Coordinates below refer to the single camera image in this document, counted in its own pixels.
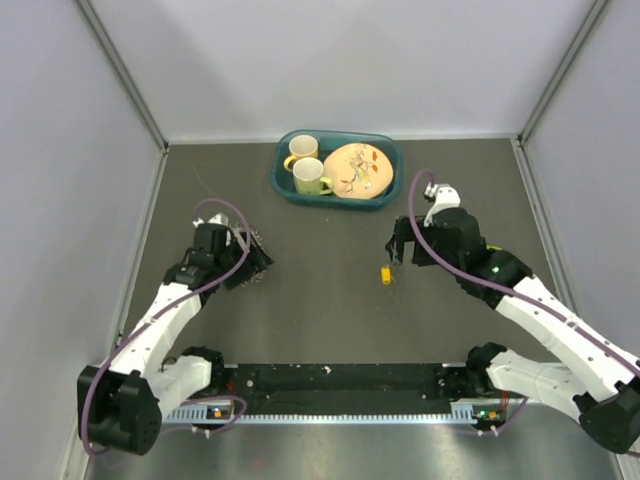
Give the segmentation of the small yellow tag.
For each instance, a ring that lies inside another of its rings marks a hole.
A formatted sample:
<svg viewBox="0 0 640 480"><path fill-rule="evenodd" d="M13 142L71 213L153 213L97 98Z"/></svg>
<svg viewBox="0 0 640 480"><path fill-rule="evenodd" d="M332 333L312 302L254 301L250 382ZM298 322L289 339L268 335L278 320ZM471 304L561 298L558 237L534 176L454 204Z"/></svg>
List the small yellow tag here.
<svg viewBox="0 0 640 480"><path fill-rule="evenodd" d="M390 285L393 282L392 267L384 265L380 268L380 278L383 285Z"/></svg>

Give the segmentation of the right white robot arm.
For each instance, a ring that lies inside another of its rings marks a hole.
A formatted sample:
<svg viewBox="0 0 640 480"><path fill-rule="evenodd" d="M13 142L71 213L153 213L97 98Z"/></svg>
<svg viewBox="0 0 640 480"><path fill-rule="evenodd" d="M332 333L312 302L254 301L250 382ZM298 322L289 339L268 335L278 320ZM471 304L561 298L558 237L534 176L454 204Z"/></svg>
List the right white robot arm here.
<svg viewBox="0 0 640 480"><path fill-rule="evenodd" d="M466 380L476 394L506 390L552 408L604 449L630 454L639 439L639 359L590 327L507 250L487 246L477 220L460 207L430 218L400 216L385 249L393 264L439 265L468 295L527 331L553 356L524 358L488 343L472 350Z"/></svg>

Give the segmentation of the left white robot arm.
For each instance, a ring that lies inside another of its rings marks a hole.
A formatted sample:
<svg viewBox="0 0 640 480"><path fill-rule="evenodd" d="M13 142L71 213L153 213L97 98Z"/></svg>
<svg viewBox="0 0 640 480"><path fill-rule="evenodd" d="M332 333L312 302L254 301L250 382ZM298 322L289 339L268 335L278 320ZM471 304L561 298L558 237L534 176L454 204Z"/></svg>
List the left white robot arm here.
<svg viewBox="0 0 640 480"><path fill-rule="evenodd" d="M165 358L212 294L257 281L273 261L256 231L231 225L222 214L194 227L192 246L166 271L129 336L78 376L78 436L90 455L109 449L144 455L174 410L194 395L212 397L226 387L219 352L189 347L172 365Z"/></svg>

